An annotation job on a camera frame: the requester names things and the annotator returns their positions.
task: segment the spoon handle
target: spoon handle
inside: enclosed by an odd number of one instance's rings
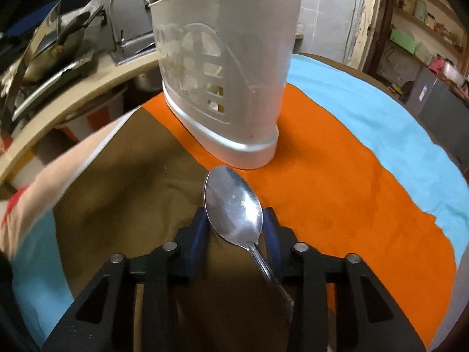
[[[277,279],[273,274],[272,269],[264,260],[262,254],[260,253],[255,243],[249,246],[249,252],[256,261],[257,266],[261,270],[262,275],[264,276],[264,279],[266,280],[270,289],[277,295],[277,298],[281,304],[282,313],[285,316],[287,323],[290,325],[292,322],[293,307],[295,306],[295,302],[293,301],[290,294],[285,291],[283,286],[278,283]]]

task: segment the stainless steel sink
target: stainless steel sink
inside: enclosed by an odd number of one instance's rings
[[[111,51],[111,57],[116,65],[122,65],[146,54],[150,54],[155,50],[155,39],[153,32],[150,32],[132,38],[122,43],[120,46],[116,46],[116,50]]]

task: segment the table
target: table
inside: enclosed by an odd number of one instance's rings
[[[299,55],[287,81],[275,158],[239,173],[299,240],[330,255],[361,255],[428,346],[468,244],[464,178],[370,84]],[[171,240],[219,164],[158,95],[41,172],[0,229],[35,339],[110,254],[138,256]],[[288,330],[255,263],[215,234],[198,279],[177,295],[194,350],[285,350]]]

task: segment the pan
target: pan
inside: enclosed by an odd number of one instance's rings
[[[76,16],[60,31],[56,39],[52,38],[41,43],[26,70],[23,84],[36,84],[51,72],[69,63],[83,41],[84,30],[103,9],[104,5],[96,9],[92,15],[87,11]]]
[[[8,87],[8,92],[6,93],[5,103],[3,104],[2,117],[0,121],[0,136],[9,135],[11,121],[13,117],[13,111],[15,109],[15,100],[18,94],[18,91],[21,87],[24,74],[28,69],[34,54],[39,47],[39,44],[43,38],[47,35],[48,28],[57,21],[60,16],[60,2],[55,5],[44,20],[39,25],[36,33],[32,37],[31,41],[26,47],[23,55],[18,61],[18,66],[15,68],[12,76],[12,80]]]

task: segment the wooden shelf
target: wooden shelf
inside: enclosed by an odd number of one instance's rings
[[[458,54],[459,58],[462,56],[461,52],[456,49],[452,44],[449,42],[446,42],[446,40],[438,34],[437,32],[434,32],[432,29],[430,29],[424,22],[420,21],[417,17],[413,16],[410,13],[407,13],[406,11],[400,9],[400,8],[394,8],[394,12],[396,14],[399,14],[400,16],[404,17],[406,20],[409,20],[413,24],[417,25],[424,31],[426,31],[430,36],[432,36],[435,40],[437,40],[440,44],[442,44],[444,47],[446,47],[449,51]]]
[[[464,28],[464,25],[461,24],[461,21],[459,21],[458,16],[456,13],[454,13],[449,7],[447,7],[444,3],[442,3],[440,0],[428,0],[431,2],[433,5],[435,5],[438,9],[440,9],[446,16],[451,18],[454,22],[456,22],[460,27]]]

